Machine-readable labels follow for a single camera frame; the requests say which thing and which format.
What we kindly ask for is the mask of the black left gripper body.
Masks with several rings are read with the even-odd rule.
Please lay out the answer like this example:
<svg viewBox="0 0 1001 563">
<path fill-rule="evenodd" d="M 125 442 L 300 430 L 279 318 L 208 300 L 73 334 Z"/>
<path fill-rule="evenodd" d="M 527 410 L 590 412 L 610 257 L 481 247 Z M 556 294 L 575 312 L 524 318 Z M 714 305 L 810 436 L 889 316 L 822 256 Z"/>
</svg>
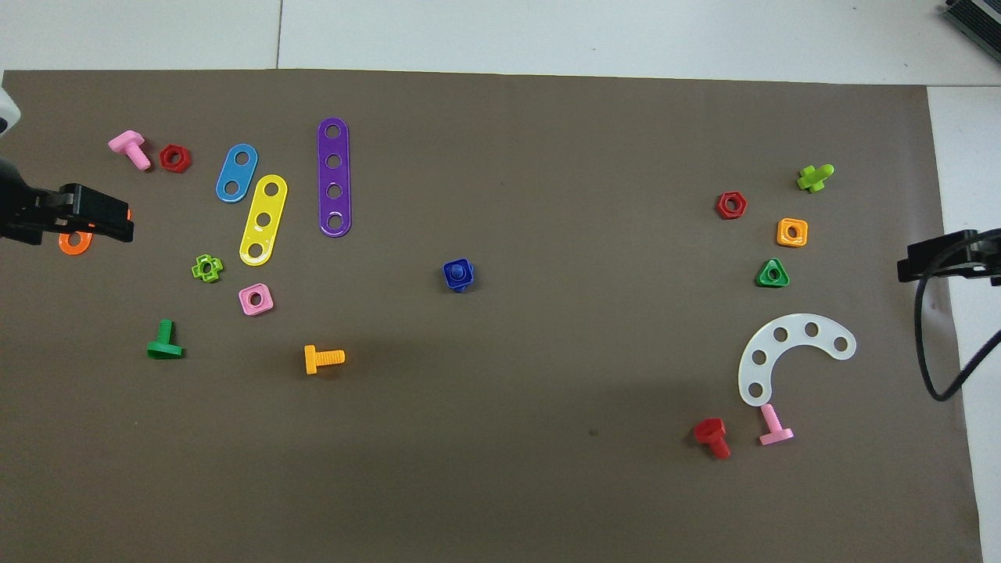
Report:
<svg viewBox="0 0 1001 563">
<path fill-rule="evenodd" d="M 62 190 L 32 188 L 13 163 L 1 160 L 1 236 L 39 246 L 44 232 L 61 234 Z"/>
</svg>

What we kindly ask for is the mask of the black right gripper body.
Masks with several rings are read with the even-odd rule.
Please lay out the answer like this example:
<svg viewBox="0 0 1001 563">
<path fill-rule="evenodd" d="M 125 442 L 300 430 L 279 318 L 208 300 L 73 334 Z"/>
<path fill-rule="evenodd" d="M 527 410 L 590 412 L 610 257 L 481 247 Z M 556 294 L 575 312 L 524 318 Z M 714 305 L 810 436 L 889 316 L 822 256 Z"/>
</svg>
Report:
<svg viewBox="0 0 1001 563">
<path fill-rule="evenodd" d="M 972 263 L 968 278 L 987 278 L 991 286 L 1000 286 L 1000 228 L 980 232 L 968 249 Z"/>
</svg>

